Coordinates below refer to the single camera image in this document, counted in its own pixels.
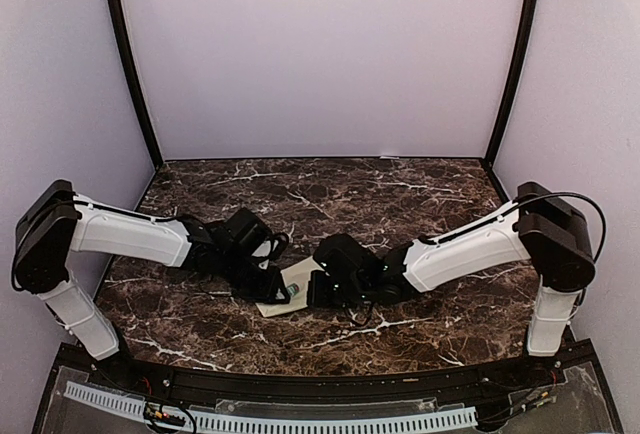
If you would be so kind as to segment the green white glue stick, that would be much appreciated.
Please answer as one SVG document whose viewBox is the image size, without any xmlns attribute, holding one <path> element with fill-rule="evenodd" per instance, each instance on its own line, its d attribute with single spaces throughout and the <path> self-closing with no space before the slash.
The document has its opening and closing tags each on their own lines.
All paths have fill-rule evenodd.
<svg viewBox="0 0 640 434">
<path fill-rule="evenodd" d="M 305 285 L 300 285 L 298 283 L 291 283 L 286 286 L 286 290 L 291 297 L 304 293 L 305 289 Z"/>
</svg>

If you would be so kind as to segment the cream paper envelope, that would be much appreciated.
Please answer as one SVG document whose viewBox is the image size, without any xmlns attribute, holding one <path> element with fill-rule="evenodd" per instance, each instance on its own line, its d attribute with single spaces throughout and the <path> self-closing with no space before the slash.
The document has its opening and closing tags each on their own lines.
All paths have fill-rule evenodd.
<svg viewBox="0 0 640 434">
<path fill-rule="evenodd" d="M 321 267 L 308 257 L 282 271 L 284 284 L 289 294 L 287 304 L 261 304 L 256 306 L 264 318 L 286 315 L 308 307 L 307 292 L 311 273 Z"/>
</svg>

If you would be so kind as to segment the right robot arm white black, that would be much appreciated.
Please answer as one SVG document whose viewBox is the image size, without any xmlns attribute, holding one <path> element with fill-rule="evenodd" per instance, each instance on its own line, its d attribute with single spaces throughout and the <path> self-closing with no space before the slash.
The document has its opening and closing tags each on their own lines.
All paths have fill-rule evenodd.
<svg viewBox="0 0 640 434">
<path fill-rule="evenodd" d="M 539 276 L 526 353 L 510 367 L 521 388 L 549 370 L 565 327 L 596 275 L 604 246 L 593 246 L 572 192 L 530 181 L 494 212 L 458 229 L 420 236 L 382 257 L 348 234 L 323 239 L 312 255 L 307 304 L 316 308 L 395 305 L 450 281 L 503 264 L 529 261 Z"/>
</svg>

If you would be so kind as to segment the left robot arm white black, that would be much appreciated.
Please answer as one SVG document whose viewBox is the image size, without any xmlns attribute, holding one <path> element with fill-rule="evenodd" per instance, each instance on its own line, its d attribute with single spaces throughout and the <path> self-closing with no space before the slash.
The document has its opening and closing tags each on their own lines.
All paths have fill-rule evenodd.
<svg viewBox="0 0 640 434">
<path fill-rule="evenodd" d="M 98 253 L 154 262 L 168 268 L 219 276 L 240 298 L 267 305 L 291 300 L 275 261 L 289 244 L 252 211 L 203 222 L 183 214 L 157 217 L 75 192 L 54 181 L 15 229 L 11 285 L 41 299 L 120 390 L 141 381 L 140 366 L 125 354 L 125 341 L 78 284 L 67 266 L 72 253 Z"/>
</svg>

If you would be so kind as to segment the black front table rail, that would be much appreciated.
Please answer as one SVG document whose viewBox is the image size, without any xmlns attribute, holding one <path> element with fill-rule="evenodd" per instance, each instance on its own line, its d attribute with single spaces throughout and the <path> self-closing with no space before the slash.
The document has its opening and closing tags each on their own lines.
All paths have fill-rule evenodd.
<svg viewBox="0 0 640 434">
<path fill-rule="evenodd" d="M 434 398 L 439 403 L 501 402 L 507 395 L 561 382 L 576 348 L 564 341 L 549 358 L 530 355 L 443 370 L 390 375 L 296 377 L 232 374 L 132 359 L 125 373 L 136 393 L 176 404 L 222 400 L 347 404 Z"/>
</svg>

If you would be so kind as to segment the left black frame post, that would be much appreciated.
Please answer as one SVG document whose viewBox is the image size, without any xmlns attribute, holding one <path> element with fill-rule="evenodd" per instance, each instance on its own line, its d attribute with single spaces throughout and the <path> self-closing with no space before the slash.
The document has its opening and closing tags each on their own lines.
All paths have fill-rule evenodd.
<svg viewBox="0 0 640 434">
<path fill-rule="evenodd" d="M 129 38 L 122 0 L 107 0 L 112 30 L 124 73 L 136 120 L 141 131 L 147 153 L 155 170 L 161 168 L 164 159 L 157 136 L 152 126 L 149 110 L 144 98 L 134 53 Z"/>
</svg>

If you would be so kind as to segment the black frame post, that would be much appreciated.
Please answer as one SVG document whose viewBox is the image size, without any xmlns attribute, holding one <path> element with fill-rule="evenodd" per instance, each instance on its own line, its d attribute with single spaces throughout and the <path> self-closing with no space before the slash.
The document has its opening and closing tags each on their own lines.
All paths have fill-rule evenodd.
<svg viewBox="0 0 640 434">
<path fill-rule="evenodd" d="M 144 98 L 134 53 L 129 38 L 122 0 L 107 0 L 112 30 L 124 73 L 136 120 L 141 131 L 147 153 L 155 170 L 161 168 L 164 159 L 157 136 L 152 126 L 149 110 Z"/>
<path fill-rule="evenodd" d="M 522 0 L 507 76 L 489 143 L 482 159 L 486 171 L 492 171 L 506 133 L 528 50 L 538 0 Z"/>
</svg>

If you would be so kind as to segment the right black frame post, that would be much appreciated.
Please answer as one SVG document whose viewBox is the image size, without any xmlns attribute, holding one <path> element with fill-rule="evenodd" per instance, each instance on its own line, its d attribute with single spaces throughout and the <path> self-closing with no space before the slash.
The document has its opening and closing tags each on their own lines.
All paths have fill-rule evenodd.
<svg viewBox="0 0 640 434">
<path fill-rule="evenodd" d="M 507 76 L 489 143 L 482 159 L 486 171 L 492 171 L 506 133 L 528 50 L 538 0 L 522 0 Z"/>
</svg>

